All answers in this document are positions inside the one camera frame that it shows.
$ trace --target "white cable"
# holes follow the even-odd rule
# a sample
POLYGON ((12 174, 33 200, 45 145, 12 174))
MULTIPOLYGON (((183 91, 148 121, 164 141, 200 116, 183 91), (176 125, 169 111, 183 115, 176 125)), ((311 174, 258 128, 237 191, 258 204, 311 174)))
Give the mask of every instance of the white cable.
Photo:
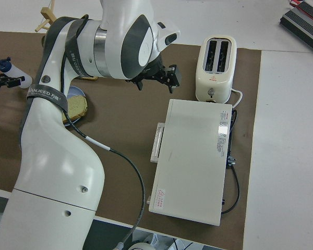
POLYGON ((232 91, 240 94, 239 100, 233 105, 233 108, 235 108, 241 102, 243 94, 239 90, 232 89, 232 91))
POLYGON ((89 141, 89 142, 95 144, 96 146, 99 146, 99 147, 101 147, 101 148, 103 148, 103 149, 105 149, 105 150, 110 151, 110 148, 109 148, 108 146, 106 146, 106 145, 104 145, 104 144, 102 144, 102 143, 100 143, 100 142, 98 142, 98 141, 95 141, 93 138, 91 138, 91 137, 89 137, 89 136, 86 136, 85 139, 86 139, 87 141, 89 141))

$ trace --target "blue bottle cap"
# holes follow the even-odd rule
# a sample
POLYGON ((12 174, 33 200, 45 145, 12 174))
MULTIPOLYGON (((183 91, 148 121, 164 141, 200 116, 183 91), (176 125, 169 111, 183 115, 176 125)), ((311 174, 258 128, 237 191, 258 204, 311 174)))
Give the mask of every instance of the blue bottle cap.
POLYGON ((0 60, 0 71, 6 73, 11 69, 10 57, 0 60))

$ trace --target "blue plate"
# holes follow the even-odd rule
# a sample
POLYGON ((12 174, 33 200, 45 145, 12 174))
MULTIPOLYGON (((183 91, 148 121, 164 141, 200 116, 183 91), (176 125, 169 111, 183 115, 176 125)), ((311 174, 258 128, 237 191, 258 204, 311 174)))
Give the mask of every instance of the blue plate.
MULTIPOLYGON (((82 95, 84 97, 86 96, 85 93, 78 87, 70 86, 68 89, 68 93, 67 93, 67 99, 70 99, 71 97, 77 96, 77 95, 82 95)), ((80 118, 72 121, 72 123, 76 123, 78 120, 80 120, 80 118)))

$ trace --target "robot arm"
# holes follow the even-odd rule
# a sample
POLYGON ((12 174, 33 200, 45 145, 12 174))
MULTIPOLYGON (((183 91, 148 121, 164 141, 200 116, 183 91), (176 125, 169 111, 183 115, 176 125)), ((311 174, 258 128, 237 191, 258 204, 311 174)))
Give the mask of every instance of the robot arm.
POLYGON ((160 51, 179 32, 162 29, 147 0, 101 4, 102 21, 63 17, 47 32, 21 124, 21 169, 1 220, 0 250, 82 249, 104 172, 96 153, 62 123, 75 77, 133 80, 140 74, 178 85, 166 79, 174 69, 162 65, 160 51), (144 73, 151 64, 154 73, 144 73))

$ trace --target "metal control box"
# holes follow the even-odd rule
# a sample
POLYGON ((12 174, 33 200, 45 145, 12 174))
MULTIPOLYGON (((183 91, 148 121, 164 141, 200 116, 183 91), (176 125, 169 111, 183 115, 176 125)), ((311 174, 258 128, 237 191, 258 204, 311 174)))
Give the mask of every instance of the metal control box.
POLYGON ((149 211, 219 226, 232 106, 171 99, 149 211))

